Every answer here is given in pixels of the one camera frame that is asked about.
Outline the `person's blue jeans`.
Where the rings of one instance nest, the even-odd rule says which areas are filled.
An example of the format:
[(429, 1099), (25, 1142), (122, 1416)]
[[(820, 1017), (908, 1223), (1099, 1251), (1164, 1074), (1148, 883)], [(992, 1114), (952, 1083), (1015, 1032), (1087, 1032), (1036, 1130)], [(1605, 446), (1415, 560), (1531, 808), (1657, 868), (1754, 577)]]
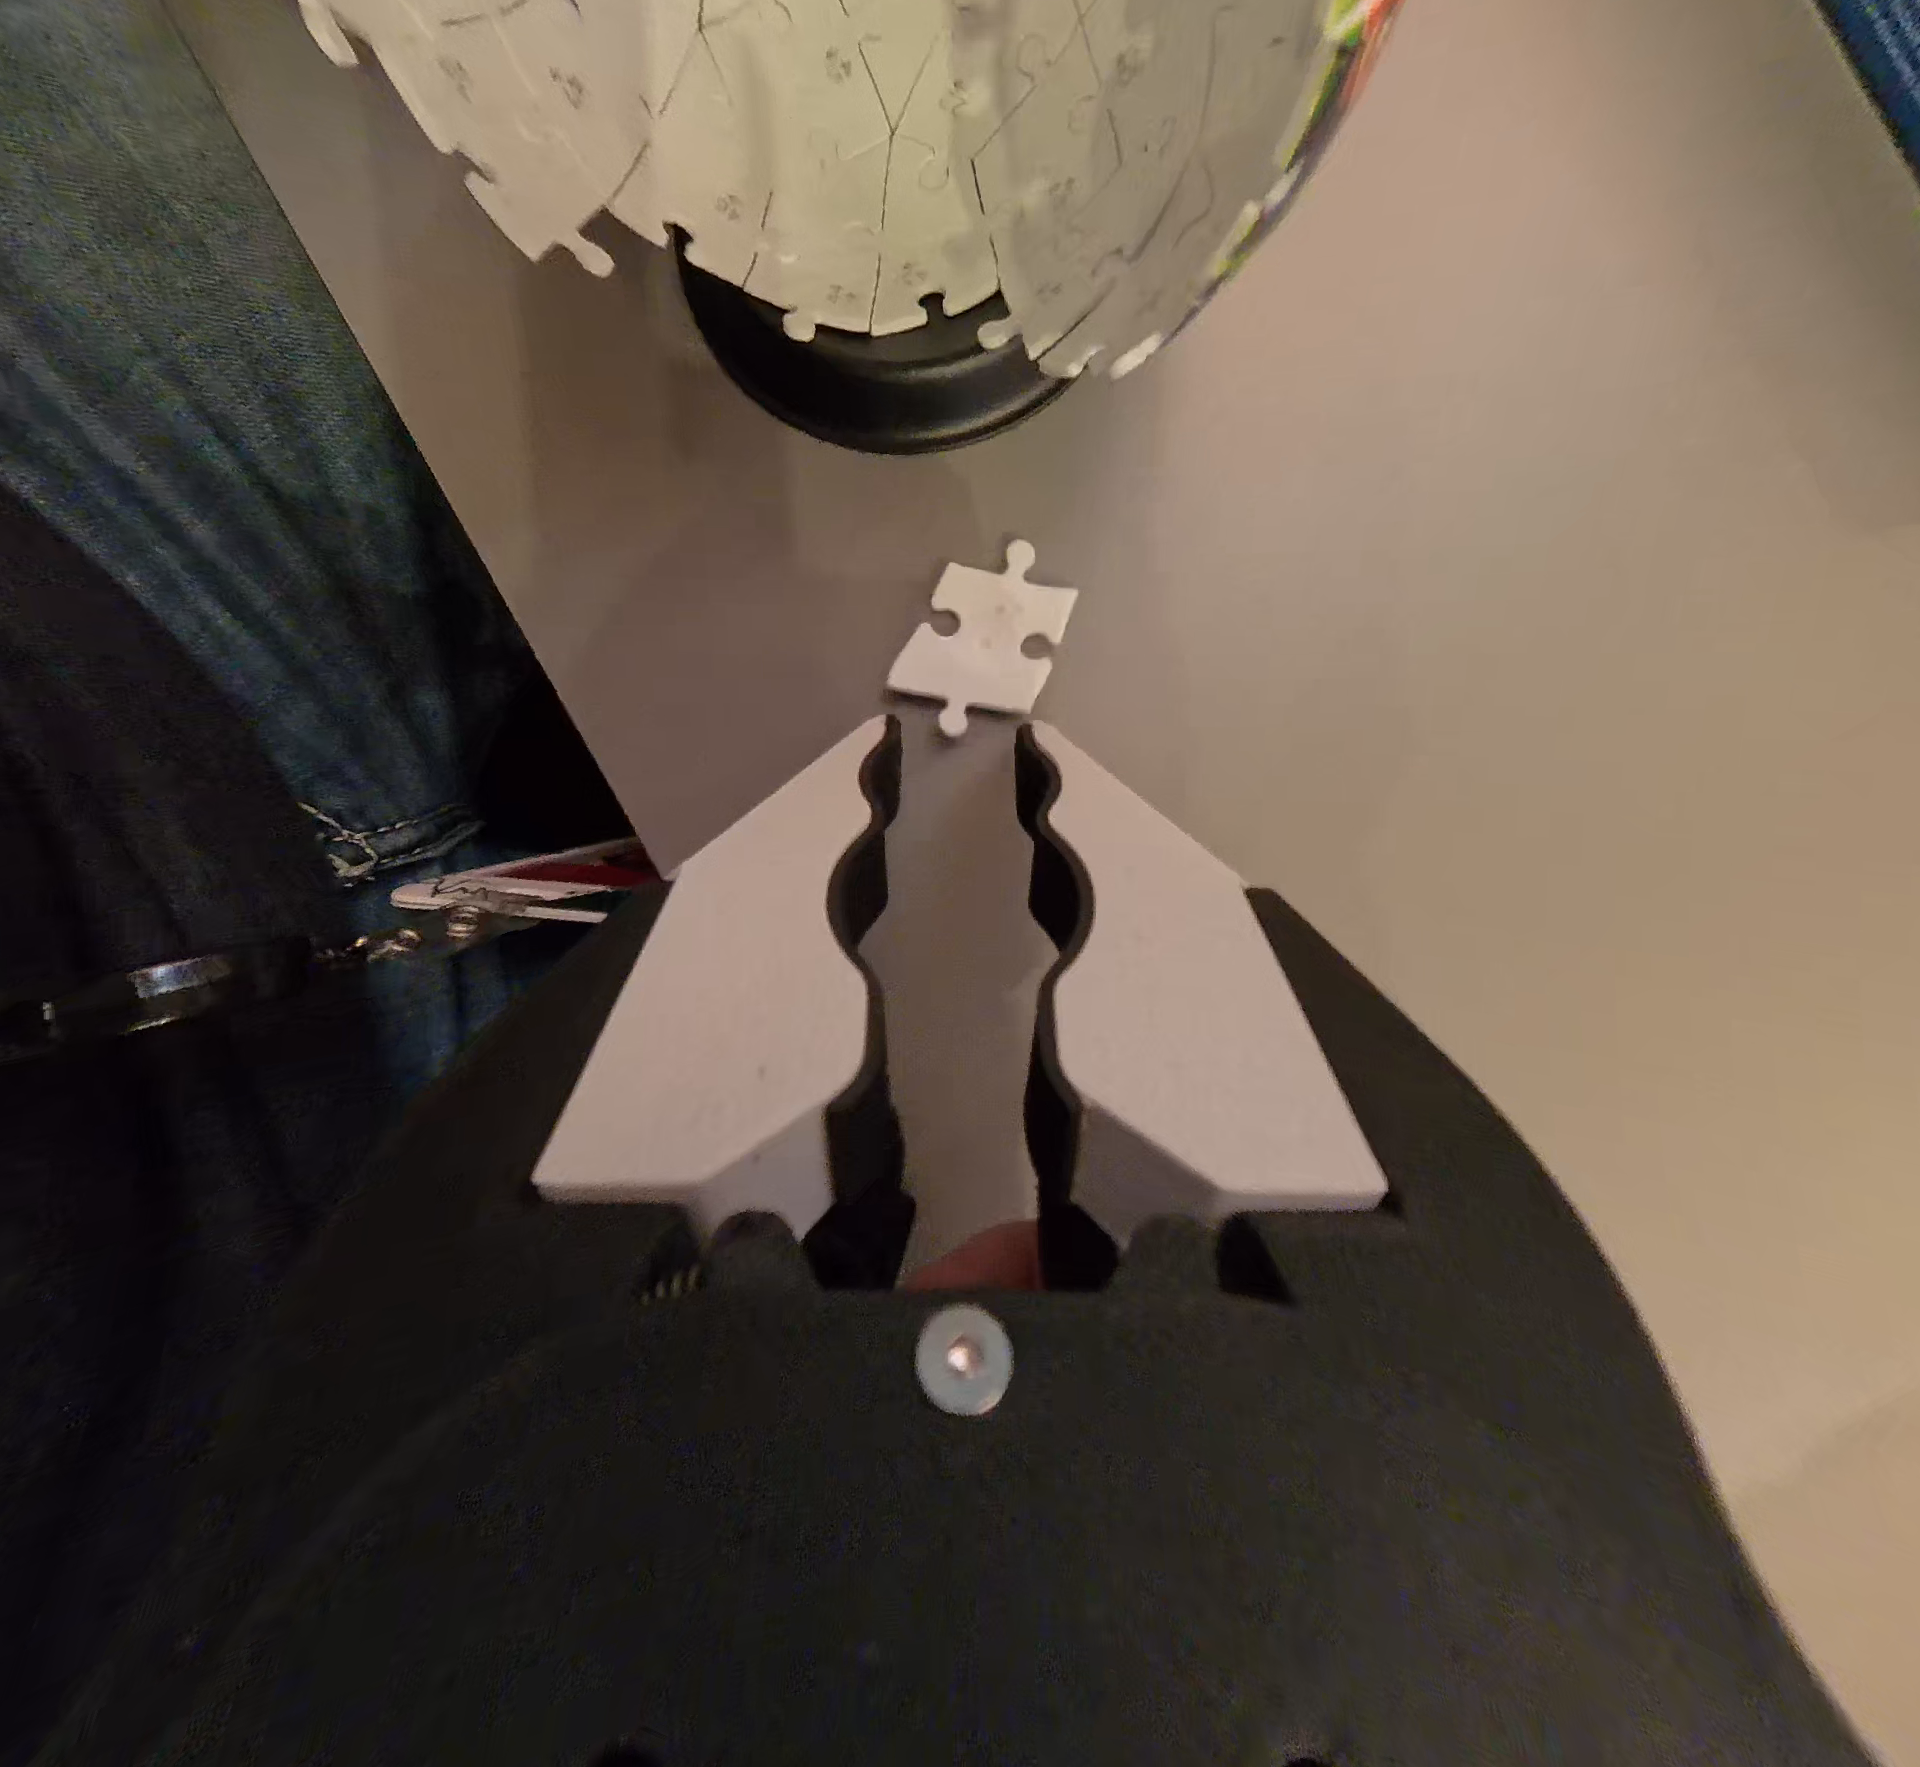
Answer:
[(324, 1006), (439, 1063), (585, 918), (394, 889), (629, 835), (152, 0), (0, 0), (4, 1085)]

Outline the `red white badge card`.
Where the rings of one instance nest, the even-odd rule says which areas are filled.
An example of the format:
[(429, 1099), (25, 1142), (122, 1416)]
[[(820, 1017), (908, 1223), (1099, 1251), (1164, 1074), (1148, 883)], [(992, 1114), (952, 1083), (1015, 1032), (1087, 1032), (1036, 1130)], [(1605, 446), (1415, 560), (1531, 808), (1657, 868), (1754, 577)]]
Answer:
[(625, 839), (399, 883), (394, 915), (439, 918), (439, 933), (605, 924), (629, 889), (652, 889), (652, 883), (658, 883), (658, 860), (645, 855), (634, 835), (625, 835)]

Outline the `colourful puzzle ball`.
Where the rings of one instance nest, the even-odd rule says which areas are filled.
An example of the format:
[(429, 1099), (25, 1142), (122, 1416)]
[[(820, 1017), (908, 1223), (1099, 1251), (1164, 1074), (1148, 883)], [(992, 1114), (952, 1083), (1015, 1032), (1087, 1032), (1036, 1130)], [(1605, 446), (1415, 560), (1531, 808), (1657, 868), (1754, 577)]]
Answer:
[(1156, 358), (1281, 222), (1400, 0), (295, 0), (527, 254), (682, 240), (777, 335)]

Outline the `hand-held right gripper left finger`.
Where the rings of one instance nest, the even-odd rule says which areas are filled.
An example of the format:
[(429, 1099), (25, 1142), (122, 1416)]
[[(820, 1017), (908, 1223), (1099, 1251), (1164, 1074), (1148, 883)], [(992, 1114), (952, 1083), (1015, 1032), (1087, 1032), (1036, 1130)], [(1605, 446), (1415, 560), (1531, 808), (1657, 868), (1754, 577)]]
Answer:
[(850, 730), (695, 850), (529, 1163), (553, 1209), (682, 1209), (700, 1234), (894, 1195), (881, 999), (894, 717)]

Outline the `round black ball stand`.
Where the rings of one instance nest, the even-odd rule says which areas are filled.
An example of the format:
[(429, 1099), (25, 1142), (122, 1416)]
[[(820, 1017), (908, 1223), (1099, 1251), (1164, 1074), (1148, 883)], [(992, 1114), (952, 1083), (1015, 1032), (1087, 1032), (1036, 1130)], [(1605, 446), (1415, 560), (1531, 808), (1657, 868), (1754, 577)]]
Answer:
[(945, 314), (936, 298), (919, 330), (859, 335), (859, 330), (814, 330), (786, 335), (786, 314), (732, 281), (695, 270), (688, 231), (673, 231), (682, 298), (695, 335), (718, 365), (718, 378), (759, 401), (768, 421), (853, 446), (853, 455), (945, 455), (1011, 438), (1015, 421), (1046, 413), (1075, 378), (1053, 378), (1015, 335), (979, 347), (1001, 330), (1001, 298)]

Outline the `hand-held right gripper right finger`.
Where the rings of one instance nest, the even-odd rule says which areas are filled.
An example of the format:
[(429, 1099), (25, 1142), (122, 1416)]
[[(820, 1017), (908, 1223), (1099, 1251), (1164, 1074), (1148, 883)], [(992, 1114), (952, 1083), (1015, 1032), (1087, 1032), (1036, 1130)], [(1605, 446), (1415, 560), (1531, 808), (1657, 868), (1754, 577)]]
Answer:
[(1062, 730), (1015, 730), (1036, 992), (1036, 1209), (1094, 1251), (1148, 1223), (1374, 1215), (1384, 1174), (1286, 992), (1256, 889)]

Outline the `white jigsaw piece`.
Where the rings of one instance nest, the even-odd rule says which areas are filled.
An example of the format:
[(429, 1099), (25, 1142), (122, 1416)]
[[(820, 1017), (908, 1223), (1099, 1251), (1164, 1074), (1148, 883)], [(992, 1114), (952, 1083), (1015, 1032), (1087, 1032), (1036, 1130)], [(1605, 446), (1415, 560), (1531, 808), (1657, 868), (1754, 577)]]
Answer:
[(974, 717), (1029, 720), (1076, 606), (1076, 589), (1029, 585), (1029, 570), (1029, 540), (1011, 540), (1001, 570), (945, 560), (935, 616), (892, 661), (881, 696), (935, 701), (936, 733), (968, 733)]

